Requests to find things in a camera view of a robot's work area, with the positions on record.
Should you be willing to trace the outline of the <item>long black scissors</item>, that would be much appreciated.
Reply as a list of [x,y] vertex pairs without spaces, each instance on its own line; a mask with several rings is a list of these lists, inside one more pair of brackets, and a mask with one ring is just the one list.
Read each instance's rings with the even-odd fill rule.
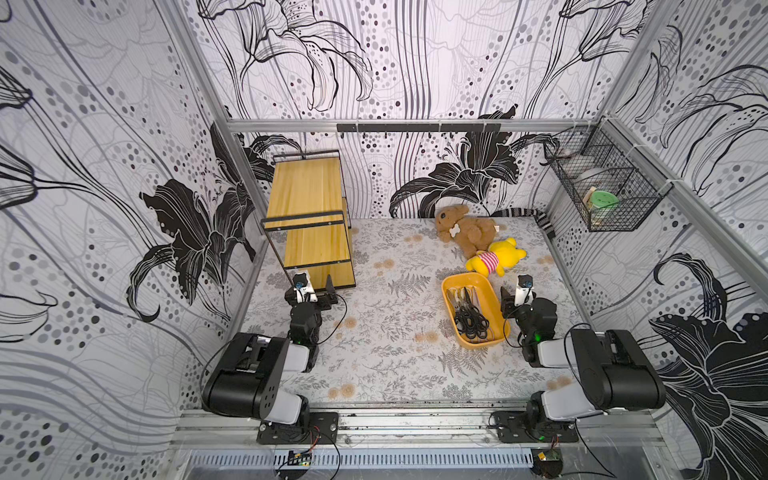
[[466,339],[469,339],[471,320],[467,310],[467,302],[462,289],[452,288],[448,290],[449,299],[453,307],[454,323],[457,331]]

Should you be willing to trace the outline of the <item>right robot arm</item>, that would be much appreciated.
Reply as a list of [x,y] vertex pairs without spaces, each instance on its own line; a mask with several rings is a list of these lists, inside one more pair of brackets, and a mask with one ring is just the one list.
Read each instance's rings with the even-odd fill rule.
[[581,322],[557,338],[557,305],[534,294],[531,276],[520,276],[514,293],[502,287],[500,294],[502,317],[517,325],[524,360],[533,368],[566,369],[575,378],[530,397],[525,417],[529,429],[569,426],[613,409],[664,406],[663,382],[629,331],[599,332]]

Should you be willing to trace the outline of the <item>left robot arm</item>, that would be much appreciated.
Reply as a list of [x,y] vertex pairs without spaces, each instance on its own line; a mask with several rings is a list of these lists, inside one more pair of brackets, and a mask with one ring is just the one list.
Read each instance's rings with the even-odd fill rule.
[[310,274],[292,279],[285,300],[291,307],[288,334],[270,337],[238,333],[223,348],[202,387],[202,406],[225,417],[255,418],[268,426],[310,425],[308,400],[280,387],[284,373],[308,373],[322,343],[322,313],[339,301],[331,276],[322,292],[315,291]]

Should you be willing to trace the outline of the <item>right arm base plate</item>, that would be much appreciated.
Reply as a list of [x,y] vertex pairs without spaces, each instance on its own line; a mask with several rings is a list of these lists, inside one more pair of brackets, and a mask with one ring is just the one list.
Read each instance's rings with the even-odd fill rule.
[[522,411],[491,413],[489,428],[496,432],[498,440],[504,444],[558,445],[579,441],[574,422],[552,421],[545,417],[531,420],[528,414]]

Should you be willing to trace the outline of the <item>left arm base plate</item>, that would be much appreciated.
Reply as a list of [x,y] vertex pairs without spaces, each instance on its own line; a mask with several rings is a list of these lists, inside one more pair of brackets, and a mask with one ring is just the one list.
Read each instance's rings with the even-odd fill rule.
[[331,445],[337,439],[338,412],[309,412],[299,415],[294,424],[263,421],[257,442],[260,445]]

